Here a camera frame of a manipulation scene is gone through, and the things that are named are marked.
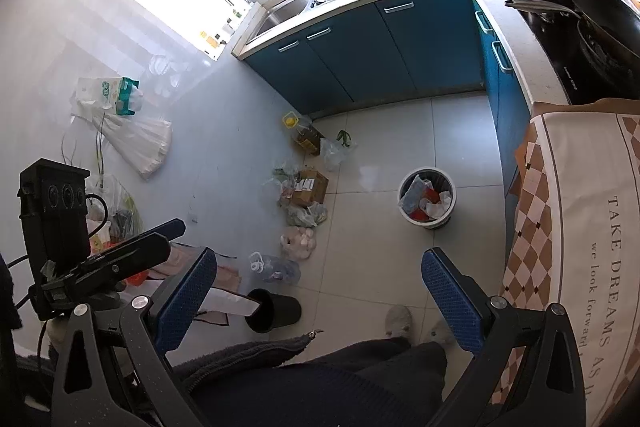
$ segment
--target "white trash can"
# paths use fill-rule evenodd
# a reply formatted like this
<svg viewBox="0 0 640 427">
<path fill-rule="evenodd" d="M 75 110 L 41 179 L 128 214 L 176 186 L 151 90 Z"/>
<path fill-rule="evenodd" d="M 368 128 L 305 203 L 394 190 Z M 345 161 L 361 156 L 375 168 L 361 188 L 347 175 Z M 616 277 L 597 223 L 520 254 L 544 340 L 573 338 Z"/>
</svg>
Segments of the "white trash can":
<svg viewBox="0 0 640 427">
<path fill-rule="evenodd" d="M 409 217 L 407 213 L 402 210 L 402 207 L 400 207 L 400 200 L 402 196 L 404 196 L 405 192 L 409 190 L 409 187 L 414 181 L 416 175 L 420 176 L 421 180 L 429 180 L 436 192 L 444 192 L 445 190 L 451 192 L 451 205 L 442 217 L 434 219 L 433 221 L 416 221 L 415 219 Z M 409 174 L 407 174 L 402 180 L 400 187 L 398 188 L 398 210 L 400 210 L 402 217 L 409 221 L 409 223 L 417 225 L 418 227 L 424 227 L 425 229 L 434 230 L 444 226 L 449 220 L 449 217 L 451 217 L 451 213 L 453 212 L 453 207 L 455 206 L 455 204 L 456 188 L 453 184 L 453 181 L 445 171 L 436 167 L 420 167 L 409 172 Z"/>
</svg>

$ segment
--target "foot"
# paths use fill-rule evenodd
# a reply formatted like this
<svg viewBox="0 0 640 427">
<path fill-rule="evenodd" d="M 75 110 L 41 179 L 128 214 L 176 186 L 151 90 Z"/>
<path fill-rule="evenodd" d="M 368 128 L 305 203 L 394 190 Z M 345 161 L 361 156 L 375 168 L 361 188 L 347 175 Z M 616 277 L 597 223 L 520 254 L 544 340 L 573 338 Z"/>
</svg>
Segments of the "foot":
<svg viewBox="0 0 640 427">
<path fill-rule="evenodd" d="M 409 340 L 412 323 L 413 319 L 409 308 L 406 306 L 393 306 L 386 312 L 385 334 L 390 339 L 404 337 Z"/>
<path fill-rule="evenodd" d="M 428 333 L 427 342 L 435 342 L 445 348 L 456 343 L 456 338 L 444 318 L 433 325 Z"/>
</svg>

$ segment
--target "trash can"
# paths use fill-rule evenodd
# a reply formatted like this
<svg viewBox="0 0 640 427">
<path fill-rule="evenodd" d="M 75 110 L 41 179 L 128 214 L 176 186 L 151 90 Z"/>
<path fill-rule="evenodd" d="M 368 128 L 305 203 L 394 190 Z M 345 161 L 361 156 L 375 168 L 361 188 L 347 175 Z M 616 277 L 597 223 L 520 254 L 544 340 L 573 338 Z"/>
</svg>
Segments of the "trash can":
<svg viewBox="0 0 640 427">
<path fill-rule="evenodd" d="M 421 180 L 430 181 L 433 185 L 433 189 L 436 192 L 444 192 L 445 190 L 451 192 L 451 204 L 442 217 L 434 219 L 433 221 L 416 221 L 415 219 L 409 217 L 404 210 L 402 210 L 402 207 L 399 204 L 400 200 L 402 196 L 404 196 L 405 192 L 409 190 L 409 187 L 414 181 L 416 175 L 420 176 Z M 407 174 L 402 180 L 400 187 L 398 188 L 398 210 L 400 210 L 402 217 L 409 221 L 409 223 L 412 223 L 412 225 L 424 227 L 425 229 L 434 230 L 443 227 L 449 220 L 449 217 L 451 217 L 451 213 L 453 212 L 453 207 L 455 206 L 455 204 L 456 188 L 453 184 L 453 181 L 445 171 L 436 167 L 420 167 L 409 172 L 409 174 Z"/>
<path fill-rule="evenodd" d="M 262 288 L 251 290 L 247 297 L 260 302 L 254 314 L 244 318 L 256 333 L 269 333 L 273 328 L 295 324 L 302 316 L 302 308 L 295 297 L 277 295 Z"/>
</svg>

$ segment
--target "silver handle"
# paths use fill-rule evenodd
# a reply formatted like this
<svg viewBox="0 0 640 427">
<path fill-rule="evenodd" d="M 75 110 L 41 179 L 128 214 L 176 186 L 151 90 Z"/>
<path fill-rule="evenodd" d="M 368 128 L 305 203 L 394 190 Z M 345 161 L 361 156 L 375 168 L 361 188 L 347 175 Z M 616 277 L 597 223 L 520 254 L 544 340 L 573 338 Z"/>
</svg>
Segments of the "silver handle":
<svg viewBox="0 0 640 427">
<path fill-rule="evenodd" d="M 313 39 L 317 39 L 318 37 L 322 37 L 323 35 L 327 35 L 328 33 L 331 33 L 331 26 L 329 26 L 328 28 L 322 30 L 321 32 L 314 33 L 313 35 L 309 35 L 306 38 L 306 40 L 312 41 Z"/>
<path fill-rule="evenodd" d="M 478 21 L 478 26 L 480 26 L 480 29 L 483 33 L 491 35 L 494 32 L 494 29 L 491 28 L 491 26 L 489 26 L 488 28 L 484 26 L 484 24 L 482 23 L 482 19 L 480 18 L 480 14 L 484 15 L 484 12 L 482 12 L 482 10 L 476 10 L 476 20 Z"/>
<path fill-rule="evenodd" d="M 557 4 L 555 2 L 541 1 L 541 0 L 508 0 L 504 2 L 507 8 L 515 8 L 521 12 L 531 13 L 546 13 L 546 12 L 564 12 L 569 13 L 575 17 L 580 16 L 572 9 Z"/>
<path fill-rule="evenodd" d="M 278 51 L 279 51 L 280 53 L 285 52 L 285 51 L 287 51 L 287 50 L 290 50 L 290 49 L 292 49 L 292 48 L 295 48 L 298 44 L 300 44 L 300 42 L 299 42 L 299 41 L 292 42 L 291 44 L 288 44 L 287 46 L 284 46 L 283 48 L 278 49 Z"/>
<path fill-rule="evenodd" d="M 400 6 L 393 6 L 392 8 L 385 8 L 385 13 L 393 13 L 393 12 L 399 12 L 402 10 L 408 10 L 409 8 L 413 8 L 414 7 L 414 2 L 408 2 L 407 4 L 401 4 Z"/>
<path fill-rule="evenodd" d="M 500 41 L 494 41 L 491 43 L 491 49 L 494 51 L 495 60 L 498 61 L 500 71 L 502 71 L 502 73 L 511 73 L 511 71 L 513 71 L 513 68 L 508 68 L 502 63 L 502 60 L 500 60 L 500 55 L 498 55 L 498 46 L 502 47 Z"/>
</svg>

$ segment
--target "cabinet handle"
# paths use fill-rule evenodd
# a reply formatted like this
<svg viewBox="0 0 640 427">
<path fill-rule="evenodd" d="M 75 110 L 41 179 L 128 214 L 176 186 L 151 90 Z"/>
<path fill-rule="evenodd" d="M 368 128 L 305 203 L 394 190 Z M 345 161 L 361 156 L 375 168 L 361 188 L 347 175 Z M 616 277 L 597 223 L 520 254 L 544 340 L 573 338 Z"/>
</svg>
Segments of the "cabinet handle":
<svg viewBox="0 0 640 427">
<path fill-rule="evenodd" d="M 508 68 L 502 63 L 502 60 L 500 60 L 500 55 L 498 55 L 498 46 L 502 47 L 502 44 L 500 44 L 500 41 L 494 41 L 491 43 L 491 49 L 494 51 L 495 60 L 498 61 L 498 66 L 500 67 L 500 71 L 502 71 L 502 73 L 511 73 L 511 71 L 513 71 L 513 68 Z"/>
<path fill-rule="evenodd" d="M 278 49 L 278 51 L 279 51 L 280 53 L 285 52 L 285 51 L 287 51 L 287 50 L 290 50 L 290 49 L 292 49 L 292 48 L 295 48 L 298 44 L 300 44 L 300 42 L 299 42 L 299 41 L 292 42 L 291 44 L 288 44 L 287 46 L 284 46 L 283 48 L 279 48 L 279 49 Z"/>
<path fill-rule="evenodd" d="M 399 12 L 402 10 L 408 10 L 409 8 L 413 8 L 414 7 L 414 2 L 408 2 L 407 4 L 401 4 L 400 6 L 393 6 L 392 8 L 385 8 L 385 13 L 393 13 L 393 12 Z"/>
<path fill-rule="evenodd" d="M 486 33 L 487 35 L 491 35 L 494 32 L 494 29 L 491 28 L 491 26 L 489 25 L 489 27 L 487 28 L 483 23 L 482 23 L 482 19 L 480 18 L 480 14 L 484 15 L 484 12 L 482 12 L 482 10 L 477 10 L 476 11 L 476 20 L 478 21 L 478 26 L 480 26 L 480 29 L 482 30 L 483 33 Z"/>
<path fill-rule="evenodd" d="M 327 35 L 328 33 L 331 33 L 331 26 L 329 26 L 328 28 L 322 30 L 321 32 L 314 33 L 313 35 L 309 35 L 306 38 L 306 40 L 312 41 L 313 39 L 317 39 L 318 37 L 322 37 L 323 35 Z"/>
</svg>

